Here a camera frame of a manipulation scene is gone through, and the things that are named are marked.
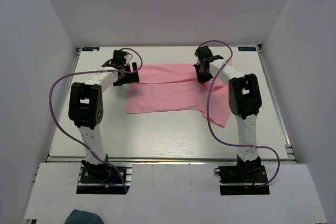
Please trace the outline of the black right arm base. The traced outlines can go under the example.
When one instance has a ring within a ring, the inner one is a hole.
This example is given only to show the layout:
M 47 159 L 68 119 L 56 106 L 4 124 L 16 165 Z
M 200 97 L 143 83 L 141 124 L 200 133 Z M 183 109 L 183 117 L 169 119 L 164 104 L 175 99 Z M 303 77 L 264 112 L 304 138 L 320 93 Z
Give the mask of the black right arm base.
M 269 195 L 268 177 L 260 157 L 253 161 L 237 158 L 234 166 L 219 166 L 214 169 L 219 176 L 222 196 Z

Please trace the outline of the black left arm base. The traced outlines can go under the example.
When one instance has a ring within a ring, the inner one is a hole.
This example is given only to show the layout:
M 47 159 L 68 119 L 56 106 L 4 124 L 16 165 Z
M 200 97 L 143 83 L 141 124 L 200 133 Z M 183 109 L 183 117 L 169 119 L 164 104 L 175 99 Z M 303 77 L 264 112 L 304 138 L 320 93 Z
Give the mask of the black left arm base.
M 130 167 L 117 166 L 118 172 L 106 164 L 81 161 L 76 194 L 126 195 L 131 183 Z

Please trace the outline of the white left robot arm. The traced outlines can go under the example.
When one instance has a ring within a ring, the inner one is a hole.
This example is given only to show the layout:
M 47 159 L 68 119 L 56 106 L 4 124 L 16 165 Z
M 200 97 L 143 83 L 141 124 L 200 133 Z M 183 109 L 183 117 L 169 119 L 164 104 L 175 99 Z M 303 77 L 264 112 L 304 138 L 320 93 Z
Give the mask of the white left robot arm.
M 102 65 L 101 72 L 85 82 L 73 83 L 70 89 L 69 119 L 79 130 L 85 145 L 85 164 L 96 165 L 93 176 L 101 182 L 111 175 L 111 168 L 104 164 L 108 161 L 108 154 L 103 148 L 100 134 L 103 93 L 110 86 L 140 82 L 137 63 L 130 63 L 130 56 L 127 49 L 115 50 L 112 59 Z

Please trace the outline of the pink t-shirt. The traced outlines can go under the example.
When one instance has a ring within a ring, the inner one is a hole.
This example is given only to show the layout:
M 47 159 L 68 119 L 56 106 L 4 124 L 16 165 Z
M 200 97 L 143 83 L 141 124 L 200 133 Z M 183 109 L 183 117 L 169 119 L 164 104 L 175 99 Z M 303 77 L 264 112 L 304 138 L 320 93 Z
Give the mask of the pink t-shirt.
M 139 77 L 129 85 L 128 114 L 197 110 L 207 117 L 212 81 L 199 83 L 193 64 L 144 65 Z

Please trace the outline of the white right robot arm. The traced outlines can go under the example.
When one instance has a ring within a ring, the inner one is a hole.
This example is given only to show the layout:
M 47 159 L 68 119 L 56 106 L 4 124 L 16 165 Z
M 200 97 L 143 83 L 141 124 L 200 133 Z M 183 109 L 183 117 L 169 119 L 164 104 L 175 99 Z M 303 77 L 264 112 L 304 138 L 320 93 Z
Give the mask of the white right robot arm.
M 238 127 L 238 144 L 226 144 L 237 147 L 237 159 L 244 164 L 238 166 L 238 177 L 247 182 L 256 175 L 254 165 L 248 162 L 260 161 L 257 150 L 256 122 L 262 105 L 258 79 L 255 74 L 244 74 L 220 55 L 213 55 L 209 46 L 199 46 L 195 51 L 197 62 L 194 65 L 199 83 L 211 82 L 207 101 L 206 116 L 209 121 L 210 100 L 217 79 L 228 86 L 228 105 L 235 116 Z

